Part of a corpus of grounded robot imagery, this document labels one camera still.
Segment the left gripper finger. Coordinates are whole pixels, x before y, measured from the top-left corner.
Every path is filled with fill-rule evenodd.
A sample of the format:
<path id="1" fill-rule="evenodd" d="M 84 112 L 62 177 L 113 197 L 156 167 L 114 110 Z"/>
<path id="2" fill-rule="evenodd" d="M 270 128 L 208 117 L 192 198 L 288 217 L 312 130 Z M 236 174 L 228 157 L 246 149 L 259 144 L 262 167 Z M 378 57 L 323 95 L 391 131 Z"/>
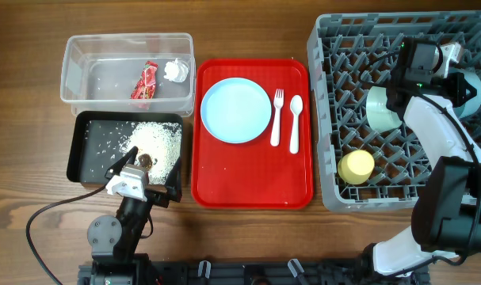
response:
<path id="1" fill-rule="evenodd" d="M 168 199 L 179 203 L 182 197 L 181 189 L 181 158 L 178 158 L 173 168 L 168 173 L 165 182 Z"/>
<path id="2" fill-rule="evenodd" d="M 121 159 L 119 159 L 117 162 L 115 162 L 113 165 L 111 165 L 105 173 L 105 178 L 106 179 L 111 179 L 113 178 L 114 175 L 119 175 L 120 171 L 127 165 L 131 164 L 133 165 L 136 159 L 136 155 L 138 154 L 138 147 L 134 146 L 127 152 Z"/>

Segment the light blue bowl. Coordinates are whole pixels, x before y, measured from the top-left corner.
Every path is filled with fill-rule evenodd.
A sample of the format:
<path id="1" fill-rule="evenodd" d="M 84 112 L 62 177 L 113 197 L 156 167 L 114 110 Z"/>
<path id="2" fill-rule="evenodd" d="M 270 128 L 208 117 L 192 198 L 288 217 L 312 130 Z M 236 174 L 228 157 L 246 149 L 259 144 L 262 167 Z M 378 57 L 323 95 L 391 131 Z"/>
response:
<path id="1" fill-rule="evenodd" d="M 449 78 L 454 74 L 463 74 L 466 85 L 466 101 L 464 103 L 454 103 L 453 110 L 459 119 L 471 116 L 476 113 L 481 106 L 481 80 L 479 76 L 471 71 L 452 68 Z"/>

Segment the rice and food scraps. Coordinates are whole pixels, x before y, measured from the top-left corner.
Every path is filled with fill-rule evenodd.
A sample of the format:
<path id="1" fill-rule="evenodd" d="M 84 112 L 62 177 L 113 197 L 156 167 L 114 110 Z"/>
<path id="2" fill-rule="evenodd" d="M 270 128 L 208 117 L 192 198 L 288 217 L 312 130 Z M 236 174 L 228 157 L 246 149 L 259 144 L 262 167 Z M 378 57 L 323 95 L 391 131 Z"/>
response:
<path id="1" fill-rule="evenodd" d="M 176 123 L 142 123 L 136 127 L 128 140 L 128 146 L 137 146 L 135 164 L 148 169 L 150 184 L 164 184 L 181 153 L 182 129 L 168 131 L 177 127 Z"/>

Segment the red snack wrapper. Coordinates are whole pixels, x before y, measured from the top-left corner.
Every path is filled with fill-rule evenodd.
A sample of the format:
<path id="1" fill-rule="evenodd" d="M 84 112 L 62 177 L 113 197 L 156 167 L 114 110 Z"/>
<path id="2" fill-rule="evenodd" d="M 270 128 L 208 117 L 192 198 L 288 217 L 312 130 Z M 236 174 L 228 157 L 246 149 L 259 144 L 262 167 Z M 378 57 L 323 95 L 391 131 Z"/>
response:
<path id="1" fill-rule="evenodd" d="M 156 73 L 158 64 L 146 61 L 139 81 L 136 83 L 130 98 L 132 100 L 150 100 L 155 95 Z"/>

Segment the green bowl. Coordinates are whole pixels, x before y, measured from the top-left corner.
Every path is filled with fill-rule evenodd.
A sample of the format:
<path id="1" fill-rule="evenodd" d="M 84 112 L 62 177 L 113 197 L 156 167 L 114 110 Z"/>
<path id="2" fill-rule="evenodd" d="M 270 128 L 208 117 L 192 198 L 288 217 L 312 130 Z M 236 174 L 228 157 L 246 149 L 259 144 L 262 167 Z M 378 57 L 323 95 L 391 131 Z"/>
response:
<path id="1" fill-rule="evenodd" d="M 402 125 L 399 116 L 387 108 L 387 90 L 384 87 L 373 86 L 368 91 L 366 115 L 368 125 L 378 133 L 390 131 Z"/>

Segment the light blue plate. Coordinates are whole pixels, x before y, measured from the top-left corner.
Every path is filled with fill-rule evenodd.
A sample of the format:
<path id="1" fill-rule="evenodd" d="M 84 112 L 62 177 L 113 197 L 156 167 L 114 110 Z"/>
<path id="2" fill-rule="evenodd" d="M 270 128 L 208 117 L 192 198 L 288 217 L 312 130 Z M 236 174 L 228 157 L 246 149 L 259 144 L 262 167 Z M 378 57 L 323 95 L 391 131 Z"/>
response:
<path id="1" fill-rule="evenodd" d="M 226 78 L 206 91 L 200 116 L 214 138 L 224 143 L 247 143 L 268 127 L 272 105 L 258 83 L 246 78 Z"/>

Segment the white tissue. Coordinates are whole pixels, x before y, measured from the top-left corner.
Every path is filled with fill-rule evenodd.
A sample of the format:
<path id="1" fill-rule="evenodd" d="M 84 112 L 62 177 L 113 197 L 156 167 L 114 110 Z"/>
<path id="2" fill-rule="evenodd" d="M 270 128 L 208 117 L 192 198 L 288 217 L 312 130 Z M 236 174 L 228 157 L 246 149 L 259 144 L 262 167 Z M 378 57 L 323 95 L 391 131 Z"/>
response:
<path id="1" fill-rule="evenodd" d="M 170 82 L 182 83 L 189 74 L 189 65 L 180 59 L 175 59 L 166 63 L 164 67 L 164 78 Z"/>

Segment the yellow cup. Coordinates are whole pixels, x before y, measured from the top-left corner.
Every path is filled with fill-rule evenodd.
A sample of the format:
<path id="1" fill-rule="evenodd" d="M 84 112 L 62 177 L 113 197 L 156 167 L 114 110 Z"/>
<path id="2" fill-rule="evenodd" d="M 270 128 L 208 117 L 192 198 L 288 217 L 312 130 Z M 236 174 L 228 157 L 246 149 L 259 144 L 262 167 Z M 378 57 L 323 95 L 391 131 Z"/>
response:
<path id="1" fill-rule="evenodd" d="M 347 184 L 362 184 L 370 178 L 374 166 L 374 158 L 368 151 L 355 150 L 340 159 L 338 175 Z"/>

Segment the white plastic fork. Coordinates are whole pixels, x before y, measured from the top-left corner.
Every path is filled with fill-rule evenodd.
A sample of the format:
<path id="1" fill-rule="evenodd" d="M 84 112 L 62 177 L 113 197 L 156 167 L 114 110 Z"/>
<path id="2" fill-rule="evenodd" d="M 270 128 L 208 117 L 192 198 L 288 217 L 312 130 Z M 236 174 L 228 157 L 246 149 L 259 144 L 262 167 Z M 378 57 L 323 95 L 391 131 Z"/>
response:
<path id="1" fill-rule="evenodd" d="M 276 89 L 275 96 L 273 98 L 274 117 L 273 127 L 271 131 L 270 144 L 271 146 L 278 146 L 281 136 L 281 109 L 284 105 L 284 90 Z"/>

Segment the white plastic spoon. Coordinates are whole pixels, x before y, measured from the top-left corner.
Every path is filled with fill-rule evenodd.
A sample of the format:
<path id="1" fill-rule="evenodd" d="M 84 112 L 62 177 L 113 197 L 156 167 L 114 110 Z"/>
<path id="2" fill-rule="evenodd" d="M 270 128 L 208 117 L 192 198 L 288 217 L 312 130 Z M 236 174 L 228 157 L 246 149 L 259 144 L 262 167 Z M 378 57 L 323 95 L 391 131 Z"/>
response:
<path id="1" fill-rule="evenodd" d="M 289 150 L 291 154 L 299 152 L 299 116 L 303 111 L 303 100 L 300 95 L 295 95 L 290 102 L 290 110 L 292 118 L 292 132 L 290 138 Z"/>

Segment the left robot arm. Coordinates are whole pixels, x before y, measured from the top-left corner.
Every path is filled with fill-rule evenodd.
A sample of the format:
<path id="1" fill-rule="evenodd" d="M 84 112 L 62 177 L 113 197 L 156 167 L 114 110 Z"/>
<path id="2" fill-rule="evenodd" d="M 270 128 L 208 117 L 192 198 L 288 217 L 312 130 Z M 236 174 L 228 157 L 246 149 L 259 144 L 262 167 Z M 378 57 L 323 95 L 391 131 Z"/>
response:
<path id="1" fill-rule="evenodd" d="M 93 263 L 81 269 L 78 284 L 161 284 L 162 277 L 146 253 L 136 247 L 143 229 L 152 223 L 153 206 L 167 208 L 181 200 L 181 159 L 172 166 L 164 183 L 165 192 L 148 188 L 147 170 L 135 164 L 138 148 L 133 147 L 105 173 L 110 195 L 123 197 L 115 215 L 102 215 L 87 230 Z"/>

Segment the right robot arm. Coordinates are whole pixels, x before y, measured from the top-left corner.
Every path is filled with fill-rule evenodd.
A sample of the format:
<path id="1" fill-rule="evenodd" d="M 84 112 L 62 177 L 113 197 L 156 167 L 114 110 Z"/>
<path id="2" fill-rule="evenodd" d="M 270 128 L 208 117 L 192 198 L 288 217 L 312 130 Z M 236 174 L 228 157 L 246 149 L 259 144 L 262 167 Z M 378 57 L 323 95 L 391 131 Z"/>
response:
<path id="1" fill-rule="evenodd" d="M 450 69 L 462 56 L 457 42 L 406 37 L 393 55 L 389 80 L 369 86 L 368 124 L 379 133 L 406 124 L 431 174 L 410 226 L 369 251 L 373 274 L 386 279 L 438 260 L 458 266 L 481 253 L 481 148 L 460 122 L 479 109 L 481 80 Z"/>

